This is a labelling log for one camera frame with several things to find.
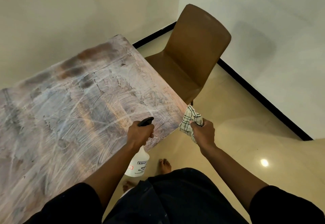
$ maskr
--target cleaning cloth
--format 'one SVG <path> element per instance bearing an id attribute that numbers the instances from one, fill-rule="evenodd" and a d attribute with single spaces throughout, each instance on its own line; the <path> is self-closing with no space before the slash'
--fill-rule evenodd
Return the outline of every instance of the cleaning cloth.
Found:
<path id="1" fill-rule="evenodd" d="M 179 130 L 181 132 L 186 133 L 187 135 L 192 137 L 192 140 L 194 143 L 196 143 L 194 135 L 193 135 L 193 129 L 191 128 L 191 125 L 189 124 L 190 121 L 196 122 L 199 126 L 203 126 L 203 119 L 200 114 L 195 112 L 193 107 L 191 105 L 187 106 L 187 109 L 185 110 L 185 114 L 183 116 L 182 123 L 179 125 Z"/>

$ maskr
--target beige floor tile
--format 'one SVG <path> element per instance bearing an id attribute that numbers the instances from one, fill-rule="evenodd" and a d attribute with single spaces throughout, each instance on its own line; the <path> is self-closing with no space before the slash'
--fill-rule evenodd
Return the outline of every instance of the beige floor tile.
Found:
<path id="1" fill-rule="evenodd" d="M 140 47 L 143 56 L 160 52 L 170 33 Z M 312 201 L 325 210 L 325 140 L 303 142 L 220 66 L 216 65 L 194 108 L 214 123 L 216 144 L 251 173 L 268 184 Z M 172 169 L 192 167 L 207 175 L 248 221 L 249 215 L 221 180 L 196 144 L 174 131 L 150 152 L 144 177 L 156 173 L 157 162 L 167 158 Z M 268 162 L 262 165 L 261 160 Z M 124 177 L 106 212 L 122 194 Z"/>

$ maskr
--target white spray bottle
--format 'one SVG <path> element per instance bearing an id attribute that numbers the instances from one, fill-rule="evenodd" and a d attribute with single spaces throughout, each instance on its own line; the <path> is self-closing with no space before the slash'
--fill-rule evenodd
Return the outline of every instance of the white spray bottle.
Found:
<path id="1" fill-rule="evenodd" d="M 153 117 L 146 118 L 142 120 L 138 126 L 144 127 L 149 124 L 151 124 Z M 149 160 L 149 154 L 144 151 L 143 145 L 140 147 L 140 150 L 138 153 L 134 155 L 132 158 L 129 167 L 127 168 L 126 172 L 124 173 L 127 176 L 130 177 L 139 177 L 144 174 L 144 170 L 146 169 L 147 162 Z"/>

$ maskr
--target table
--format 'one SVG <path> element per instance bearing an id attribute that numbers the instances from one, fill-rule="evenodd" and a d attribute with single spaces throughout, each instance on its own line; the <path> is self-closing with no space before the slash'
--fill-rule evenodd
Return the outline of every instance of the table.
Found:
<path id="1" fill-rule="evenodd" d="M 21 223 L 84 180 L 153 116 L 154 138 L 187 105 L 122 36 L 0 91 L 0 223 Z"/>

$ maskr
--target chair seat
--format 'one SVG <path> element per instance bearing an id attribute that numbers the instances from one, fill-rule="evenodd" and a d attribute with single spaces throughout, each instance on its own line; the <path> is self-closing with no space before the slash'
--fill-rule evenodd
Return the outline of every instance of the chair seat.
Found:
<path id="1" fill-rule="evenodd" d="M 191 103 L 200 93 L 202 88 L 191 80 L 164 51 L 145 59 L 186 104 Z"/>

